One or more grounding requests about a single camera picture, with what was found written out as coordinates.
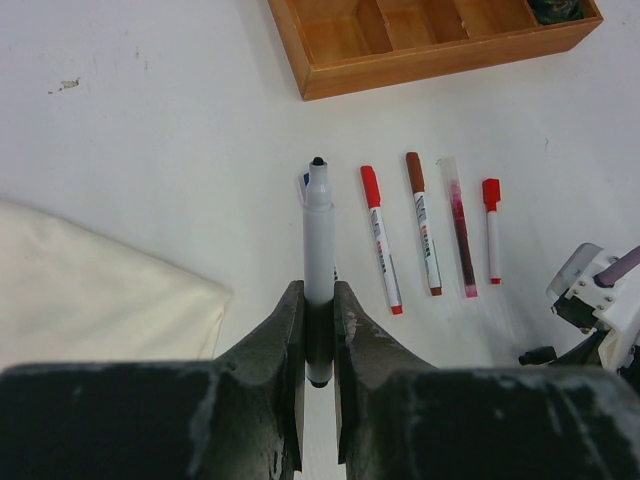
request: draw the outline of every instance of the white mechanical device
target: white mechanical device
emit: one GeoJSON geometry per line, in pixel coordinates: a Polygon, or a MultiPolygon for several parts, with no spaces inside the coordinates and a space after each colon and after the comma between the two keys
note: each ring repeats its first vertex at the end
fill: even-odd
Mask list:
{"type": "Polygon", "coordinates": [[[553,311],[584,333],[606,336],[598,347],[602,367],[618,372],[640,343],[640,247],[624,252],[585,243],[551,282],[553,311]]]}

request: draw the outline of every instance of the wooden box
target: wooden box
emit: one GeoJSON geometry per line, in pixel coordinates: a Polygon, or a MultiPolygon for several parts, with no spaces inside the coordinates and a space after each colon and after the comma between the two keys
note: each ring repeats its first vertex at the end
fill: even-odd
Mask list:
{"type": "Polygon", "coordinates": [[[527,0],[269,0],[304,100],[564,52],[601,22],[543,26],[527,0]]]}

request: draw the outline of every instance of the brown marker cap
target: brown marker cap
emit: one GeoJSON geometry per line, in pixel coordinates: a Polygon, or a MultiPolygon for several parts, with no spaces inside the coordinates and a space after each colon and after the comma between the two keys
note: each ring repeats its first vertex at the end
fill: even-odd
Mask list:
{"type": "Polygon", "coordinates": [[[424,192],[424,177],[422,176],[422,166],[420,157],[416,152],[407,153],[407,169],[409,170],[409,180],[413,193],[424,192]]]}

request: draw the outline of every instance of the white table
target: white table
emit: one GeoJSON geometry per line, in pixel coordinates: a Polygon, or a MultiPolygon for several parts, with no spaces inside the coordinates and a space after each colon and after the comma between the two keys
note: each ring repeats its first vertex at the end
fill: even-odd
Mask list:
{"type": "MultiPolygon", "coordinates": [[[[216,354],[302,278],[297,175],[321,155],[337,262],[366,311],[440,367],[515,365],[582,338],[545,289],[582,242],[640,239],[640,4],[568,54],[303,103],[266,0],[5,1],[0,196],[235,292],[216,354]],[[57,91],[61,81],[75,88],[57,91]],[[404,154],[421,154],[445,296],[425,293],[404,154]],[[458,159],[480,298],[460,294],[435,161],[458,159]],[[378,173],[405,314],[386,305],[358,167],[378,173]],[[487,285],[480,181],[502,180],[504,281],[487,285]]],[[[335,479],[333,390],[307,389],[305,479],[335,479]]]]}

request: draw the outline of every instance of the beige fabric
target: beige fabric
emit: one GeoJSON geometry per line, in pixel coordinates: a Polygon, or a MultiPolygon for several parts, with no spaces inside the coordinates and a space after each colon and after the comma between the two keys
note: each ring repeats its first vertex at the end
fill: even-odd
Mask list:
{"type": "Polygon", "coordinates": [[[210,358],[229,292],[63,220],[0,201],[0,370],[210,358]]]}

